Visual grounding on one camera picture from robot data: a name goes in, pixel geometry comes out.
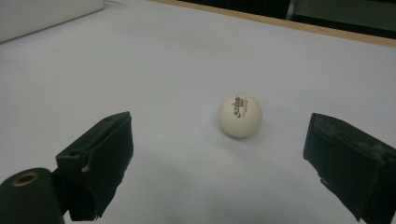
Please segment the white oblong plastic container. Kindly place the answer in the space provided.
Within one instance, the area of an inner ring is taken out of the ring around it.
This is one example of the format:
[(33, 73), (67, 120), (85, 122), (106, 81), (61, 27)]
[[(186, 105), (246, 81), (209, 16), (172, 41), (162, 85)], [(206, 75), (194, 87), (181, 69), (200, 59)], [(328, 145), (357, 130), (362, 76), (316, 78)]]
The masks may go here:
[(104, 8), (104, 0), (0, 0), (0, 43)]

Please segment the white table mat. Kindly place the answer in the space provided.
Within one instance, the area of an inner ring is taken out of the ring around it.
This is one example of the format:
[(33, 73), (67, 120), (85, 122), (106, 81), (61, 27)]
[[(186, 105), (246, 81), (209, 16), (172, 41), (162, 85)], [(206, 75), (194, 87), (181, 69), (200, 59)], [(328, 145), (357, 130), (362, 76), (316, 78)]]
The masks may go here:
[[(222, 102), (255, 98), (232, 137)], [(396, 147), (396, 49), (149, 0), (0, 44), (0, 182), (53, 169), (97, 121), (128, 111), (134, 156), (83, 224), (362, 224), (304, 159), (310, 116)]]

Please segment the white ping pong ball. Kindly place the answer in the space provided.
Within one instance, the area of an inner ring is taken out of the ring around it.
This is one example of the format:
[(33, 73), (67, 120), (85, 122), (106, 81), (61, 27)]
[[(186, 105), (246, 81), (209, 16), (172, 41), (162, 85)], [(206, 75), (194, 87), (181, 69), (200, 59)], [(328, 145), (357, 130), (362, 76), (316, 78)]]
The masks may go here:
[(219, 107), (219, 126), (228, 135), (243, 138), (253, 135), (262, 124), (262, 107), (252, 96), (236, 93)]

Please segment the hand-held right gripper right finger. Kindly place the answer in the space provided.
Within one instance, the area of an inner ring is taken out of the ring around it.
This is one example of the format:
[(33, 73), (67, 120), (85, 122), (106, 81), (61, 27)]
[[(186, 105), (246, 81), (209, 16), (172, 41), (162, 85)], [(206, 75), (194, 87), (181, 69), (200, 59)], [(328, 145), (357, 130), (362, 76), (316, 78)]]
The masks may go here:
[(396, 213), (396, 148), (345, 121), (314, 113), (303, 157), (357, 220), (391, 223)]

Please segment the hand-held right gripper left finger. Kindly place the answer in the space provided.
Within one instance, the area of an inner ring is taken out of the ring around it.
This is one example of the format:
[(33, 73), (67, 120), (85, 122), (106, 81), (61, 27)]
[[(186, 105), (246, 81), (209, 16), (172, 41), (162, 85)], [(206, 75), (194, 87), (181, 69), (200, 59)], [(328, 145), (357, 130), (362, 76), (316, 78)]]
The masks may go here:
[(126, 111), (101, 119), (56, 156), (61, 211), (74, 221), (101, 217), (133, 155), (131, 114)]

